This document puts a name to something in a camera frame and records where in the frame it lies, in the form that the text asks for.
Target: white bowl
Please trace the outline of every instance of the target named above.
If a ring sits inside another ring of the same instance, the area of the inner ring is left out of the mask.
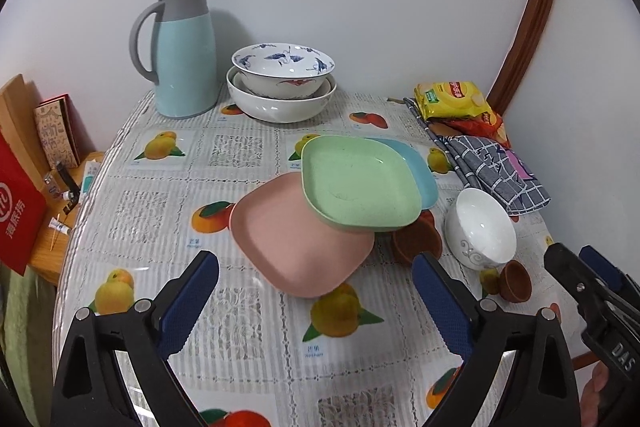
[[[249,92],[242,83],[244,78],[238,68],[226,73],[226,85],[236,105],[249,116],[271,123],[294,123],[319,114],[334,95],[336,84],[333,76],[326,76],[313,97],[305,100],[274,100]]]
[[[472,270],[508,263],[516,253],[511,218],[494,197],[478,188],[465,188],[445,219],[449,250]]]
[[[334,70],[331,57],[308,46],[270,42],[247,46],[233,54],[251,92],[277,100],[306,98]]]

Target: pink plate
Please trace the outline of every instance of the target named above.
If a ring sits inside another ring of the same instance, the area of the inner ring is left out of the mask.
[[[318,297],[344,282],[373,248],[373,232],[345,232],[324,224],[290,172],[261,185],[231,211],[231,235],[278,290]]]

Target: jug handle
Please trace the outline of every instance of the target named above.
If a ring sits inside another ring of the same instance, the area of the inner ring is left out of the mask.
[[[147,80],[150,80],[154,84],[158,83],[158,74],[155,71],[145,70],[142,62],[140,62],[140,55],[138,54],[138,36],[140,35],[140,28],[142,27],[142,23],[145,21],[145,19],[152,13],[159,13],[163,9],[163,1],[158,1],[147,7],[133,23],[131,33],[129,34],[129,55],[131,57],[131,62],[133,62],[133,65],[138,70],[138,73],[140,73]]]

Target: silver bolt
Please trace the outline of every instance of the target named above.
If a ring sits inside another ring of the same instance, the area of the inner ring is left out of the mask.
[[[556,318],[556,312],[550,308],[542,308],[542,316],[548,321],[552,321]]]
[[[486,312],[495,312],[498,309],[498,305],[492,299],[482,299],[480,307]]]
[[[149,308],[151,308],[151,301],[149,299],[140,299],[138,302],[136,302],[136,304],[133,306],[133,309],[135,309],[135,311],[137,311],[138,313],[144,313],[146,312]]]
[[[76,319],[78,319],[79,321],[84,321],[85,318],[87,318],[88,316],[89,316],[89,308],[80,308],[76,312]]]

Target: blue plate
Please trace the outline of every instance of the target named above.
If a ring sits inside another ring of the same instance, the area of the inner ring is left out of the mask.
[[[436,204],[436,201],[438,201],[438,186],[436,185],[436,180],[433,178],[433,174],[431,174],[427,163],[425,163],[417,150],[398,140],[389,140],[388,138],[369,139],[388,145],[402,156],[411,174],[414,176],[415,184],[418,185],[423,210],[427,210]]]

